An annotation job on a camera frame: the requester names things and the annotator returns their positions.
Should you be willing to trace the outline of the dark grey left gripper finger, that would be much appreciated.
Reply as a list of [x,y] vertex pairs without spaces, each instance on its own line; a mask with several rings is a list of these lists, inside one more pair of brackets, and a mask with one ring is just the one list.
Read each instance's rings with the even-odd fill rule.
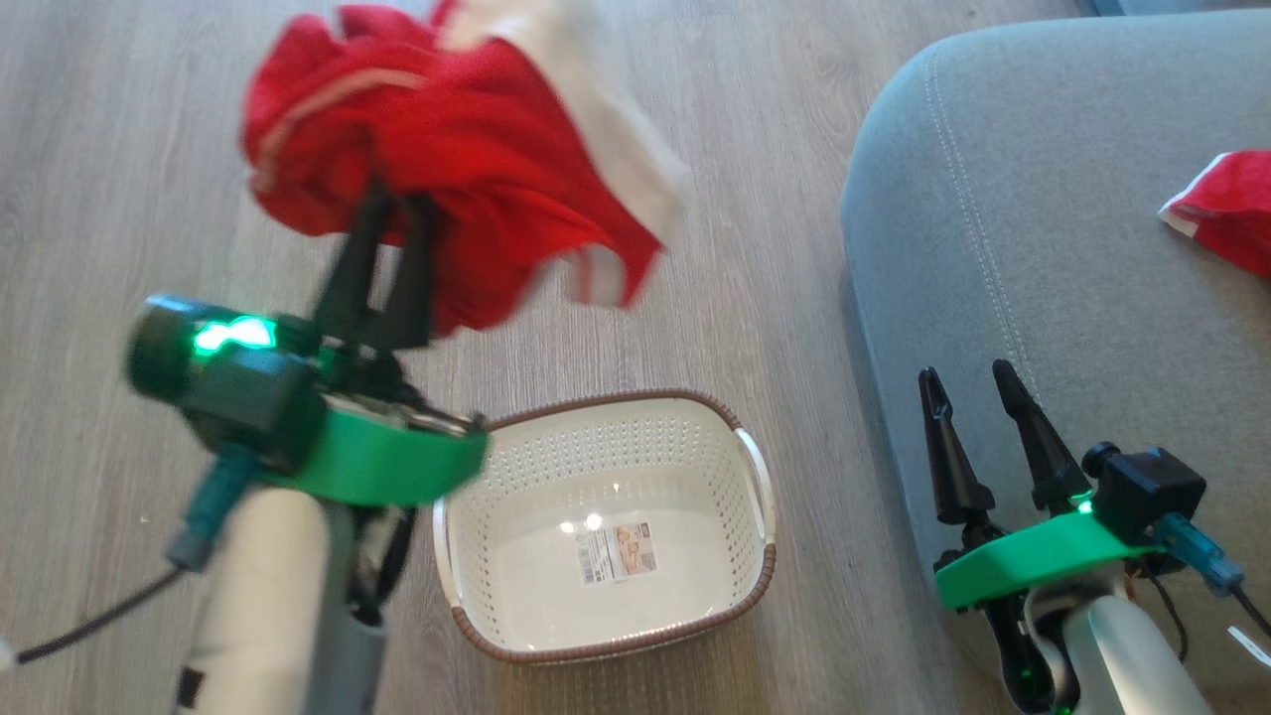
[[435,204],[430,198],[407,198],[400,232],[400,259],[381,314],[381,348],[407,352],[426,348],[432,339],[432,237]]
[[384,183],[369,183],[313,311],[311,321],[323,337],[369,345],[369,326],[377,317],[369,309],[369,290],[390,213],[390,190]]

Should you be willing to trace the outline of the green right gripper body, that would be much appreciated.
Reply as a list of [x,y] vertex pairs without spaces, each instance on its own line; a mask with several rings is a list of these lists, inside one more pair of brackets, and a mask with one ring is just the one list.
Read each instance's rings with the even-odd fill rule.
[[1112,563],[1164,552],[1158,544],[1126,544],[1094,512],[1073,512],[1003,535],[935,569],[935,593],[946,611],[975,608],[1022,591]]

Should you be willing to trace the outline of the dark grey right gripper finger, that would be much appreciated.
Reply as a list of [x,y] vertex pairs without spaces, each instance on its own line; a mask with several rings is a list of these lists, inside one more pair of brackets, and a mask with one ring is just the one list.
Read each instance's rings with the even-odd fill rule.
[[1024,457],[1030,464],[1035,508],[1047,511],[1049,514],[1089,511],[1093,488],[1052,422],[1045,415],[1043,406],[1035,401],[1010,361],[995,359],[991,372],[1003,410],[1021,434]]
[[981,525],[996,502],[991,490],[975,476],[953,424],[953,406],[938,371],[928,366],[918,373],[921,425],[927,439],[927,462],[935,505],[943,525]]

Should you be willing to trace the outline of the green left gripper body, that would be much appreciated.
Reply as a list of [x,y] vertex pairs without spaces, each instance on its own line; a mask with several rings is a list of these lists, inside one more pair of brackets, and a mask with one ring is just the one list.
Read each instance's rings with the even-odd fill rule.
[[469,483],[486,461],[489,422],[438,410],[408,384],[395,354],[322,351],[330,411],[304,465],[263,483],[358,507],[428,505]]

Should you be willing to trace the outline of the red and white garment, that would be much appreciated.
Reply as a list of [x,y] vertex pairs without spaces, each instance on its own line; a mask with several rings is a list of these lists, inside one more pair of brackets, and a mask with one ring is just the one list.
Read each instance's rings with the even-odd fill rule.
[[566,262],[581,304],[636,302],[690,177],[610,58],[595,0],[437,0],[296,15],[247,90],[250,190],[305,235],[372,180],[440,213],[433,334],[498,326]]

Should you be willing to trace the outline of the red cloth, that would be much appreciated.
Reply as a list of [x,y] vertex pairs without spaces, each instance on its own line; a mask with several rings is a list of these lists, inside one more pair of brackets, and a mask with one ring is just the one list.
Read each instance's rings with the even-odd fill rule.
[[1271,279],[1271,149],[1216,155],[1158,218],[1239,271]]

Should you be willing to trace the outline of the light grey fabric sofa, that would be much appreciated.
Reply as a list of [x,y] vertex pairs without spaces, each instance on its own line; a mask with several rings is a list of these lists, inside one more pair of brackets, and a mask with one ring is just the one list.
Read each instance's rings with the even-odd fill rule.
[[1207,480],[1196,523],[1271,617],[1271,281],[1157,216],[1224,151],[1271,149],[1271,9],[1049,20],[921,50],[864,118],[841,199],[858,384],[916,558],[921,715],[1017,715],[988,625],[943,613],[918,372],[941,375],[994,519],[1035,525],[1010,361],[1077,456],[1162,447]]

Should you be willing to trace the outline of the white perforated laundry basket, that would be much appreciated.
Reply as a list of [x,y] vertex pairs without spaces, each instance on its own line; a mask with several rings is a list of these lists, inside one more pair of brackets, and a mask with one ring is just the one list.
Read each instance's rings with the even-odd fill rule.
[[[585,587],[574,533],[647,521],[658,571]],[[681,643],[749,613],[777,571],[766,457],[690,390],[561,403],[491,425],[480,475],[433,505],[438,580],[463,638],[539,665]]]

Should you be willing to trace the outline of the white printed basket label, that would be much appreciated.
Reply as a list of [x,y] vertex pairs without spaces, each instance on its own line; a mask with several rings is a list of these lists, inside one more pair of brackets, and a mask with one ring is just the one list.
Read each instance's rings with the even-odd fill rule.
[[647,521],[581,530],[574,533],[574,546],[585,587],[643,578],[657,573],[661,565]]

